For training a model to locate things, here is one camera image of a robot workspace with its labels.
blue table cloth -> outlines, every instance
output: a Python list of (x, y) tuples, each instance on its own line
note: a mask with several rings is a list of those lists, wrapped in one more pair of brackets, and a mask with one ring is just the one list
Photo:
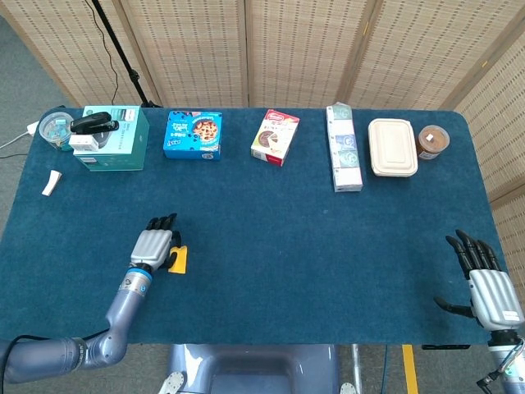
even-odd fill
[[(34, 137), (0, 244), (0, 337), (105, 328), (137, 236), (150, 218), (177, 212), (188, 272), (155, 274), (132, 342), (486, 340), (475, 321), (432, 301), (468, 303), (445, 241), (455, 228), (492, 244), (503, 263), (458, 113), (354, 110), (364, 187), (336, 194), (324, 109), (282, 110), (300, 118), (283, 168), (250, 157), (265, 109), (222, 110), (219, 162), (164, 157), (169, 111), (144, 109), (150, 132), (140, 172), (89, 172)], [(407, 119), (415, 133), (442, 126), (450, 147), (410, 178), (374, 176), (368, 124), (378, 117)], [(63, 177), (45, 197), (52, 169)]]

yellow object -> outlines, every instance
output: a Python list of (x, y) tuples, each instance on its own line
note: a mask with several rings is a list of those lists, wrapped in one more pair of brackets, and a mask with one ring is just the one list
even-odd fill
[(167, 270), (169, 273), (186, 273), (186, 260), (188, 258), (188, 246), (184, 245), (180, 248), (177, 248), (174, 246), (170, 249), (170, 256), (173, 253), (177, 253), (177, 257), (175, 259), (175, 262), (169, 269)]
[(412, 345), (403, 345), (404, 375), (407, 379), (407, 393), (418, 394), (418, 379), (416, 378), (416, 365), (413, 362)]

brown food cup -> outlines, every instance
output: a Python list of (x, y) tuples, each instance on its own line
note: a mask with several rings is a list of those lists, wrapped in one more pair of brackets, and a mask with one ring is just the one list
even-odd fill
[(435, 125), (423, 127), (416, 140), (418, 157), (423, 160), (437, 158), (450, 144), (449, 133)]

floor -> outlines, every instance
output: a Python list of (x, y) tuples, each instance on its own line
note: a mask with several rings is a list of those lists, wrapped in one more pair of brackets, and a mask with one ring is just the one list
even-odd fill
[[(57, 105), (68, 104), (58, 87), (1, 17), (0, 81), (0, 145), (24, 132), (25, 126), (37, 121), (44, 111)], [(30, 143), (31, 137), (25, 136), (0, 150), (0, 157), (27, 153)], [(24, 162), (24, 156), (0, 158), (0, 238), (11, 210)], [(168, 350), (168, 345), (131, 345), (125, 359), (115, 367), (72, 373), (36, 383), (11, 385), (6, 387), (5, 393), (157, 393), (166, 377)], [(381, 392), (385, 347), (362, 346), (360, 353), (363, 392)], [(406, 393), (401, 346), (389, 346), (388, 353), (385, 392)], [(421, 350), (415, 346), (414, 353), (419, 392), (422, 394), (479, 394), (481, 391), (475, 382), (494, 369), (486, 346), (449, 351)], [(340, 358), (341, 381), (351, 381), (350, 351), (347, 346), (340, 347)], [(494, 384), (492, 391), (495, 394), (502, 392), (498, 383)]]

plastic cup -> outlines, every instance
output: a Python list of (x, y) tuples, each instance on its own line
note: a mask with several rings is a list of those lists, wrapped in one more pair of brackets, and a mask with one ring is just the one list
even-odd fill
[(423, 127), (416, 143), (418, 157), (423, 160), (437, 158), (449, 144), (449, 133), (444, 128), (436, 125)]
[(39, 133), (53, 148), (62, 151), (72, 150), (73, 148), (68, 144), (72, 121), (73, 117), (69, 113), (51, 113), (40, 122)]

